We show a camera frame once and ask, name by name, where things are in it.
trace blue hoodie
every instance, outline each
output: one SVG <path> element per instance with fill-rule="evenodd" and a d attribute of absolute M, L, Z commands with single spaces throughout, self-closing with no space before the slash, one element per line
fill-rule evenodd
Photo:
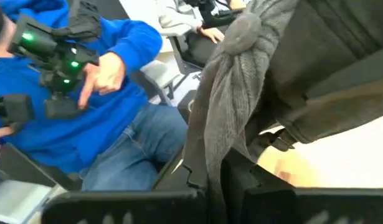
<path fill-rule="evenodd" d="M 23 13 L 53 28 L 68 24 L 69 7 L 65 0 L 0 0 L 0 6 L 14 22 Z M 87 47 L 100 55 L 108 51 L 118 54 L 125 62 L 126 74 L 152 61 L 161 49 L 161 36 L 144 22 L 102 19 L 102 27 L 102 37 Z M 39 86 L 39 74 L 27 67 L 30 62 L 20 57 L 0 58 L 0 95 L 27 94 L 35 110 L 35 120 L 2 140 L 64 172 L 78 172 L 91 165 L 147 103 L 144 91 L 126 76 L 119 91 L 105 96 L 93 94 L 88 102 L 91 109 L 78 118 L 46 119 L 44 100 L 50 98 L 50 93 Z M 79 94 L 80 88 L 70 97 L 77 101 Z"/>

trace person in background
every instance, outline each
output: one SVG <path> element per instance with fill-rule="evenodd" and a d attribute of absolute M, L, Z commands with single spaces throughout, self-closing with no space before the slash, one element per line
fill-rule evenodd
<path fill-rule="evenodd" d="M 166 163 L 182 147 L 187 124 L 176 108 L 148 103 L 129 76 L 159 54 L 162 38 L 141 21 L 102 18 L 101 37 L 87 45 L 100 54 L 100 65 L 87 65 L 83 85 L 69 97 L 84 114 L 74 119 L 45 118 L 39 74 L 28 58 L 7 48 L 19 14 L 47 26 L 68 24 L 65 0 L 0 0 L 0 96 L 29 95 L 35 119 L 18 133 L 2 127 L 0 144 L 11 143 L 32 159 L 78 173 L 82 190 L 148 190 L 157 178 L 154 162 Z"/>
<path fill-rule="evenodd" d="M 231 9 L 245 8 L 243 0 L 219 1 L 221 4 L 215 1 L 217 10 L 229 10 L 225 5 Z M 203 29 L 202 16 L 199 10 L 186 4 L 183 0 L 156 0 L 156 2 L 160 10 L 159 23 L 162 28 L 174 27 L 179 24 L 187 24 L 191 27 L 192 32 L 186 35 L 187 43 L 197 51 L 196 58 L 200 58 L 201 63 L 205 64 L 216 48 L 216 44 L 223 40 L 223 33 L 227 26 Z"/>

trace gray knit sweater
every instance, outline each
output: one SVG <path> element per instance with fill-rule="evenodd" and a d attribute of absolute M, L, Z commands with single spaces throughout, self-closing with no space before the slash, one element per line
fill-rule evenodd
<path fill-rule="evenodd" d="M 252 0 L 202 72 L 184 146 L 205 148 L 212 222 L 227 223 L 220 165 L 231 147 L 249 157 L 244 127 L 262 92 L 270 59 L 299 0 Z"/>

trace black backpack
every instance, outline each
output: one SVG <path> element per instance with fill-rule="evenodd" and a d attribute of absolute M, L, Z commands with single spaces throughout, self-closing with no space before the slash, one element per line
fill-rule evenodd
<path fill-rule="evenodd" d="M 383 0 L 301 0 L 268 73 L 251 121 L 282 151 L 383 116 Z"/>

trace blue jeans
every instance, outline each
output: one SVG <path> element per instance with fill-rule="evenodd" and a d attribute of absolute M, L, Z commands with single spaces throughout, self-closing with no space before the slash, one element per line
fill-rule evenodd
<path fill-rule="evenodd" d="M 186 139 L 187 124 L 171 106 L 147 104 L 121 136 L 81 171 L 82 190 L 149 190 L 154 162 L 168 162 Z"/>

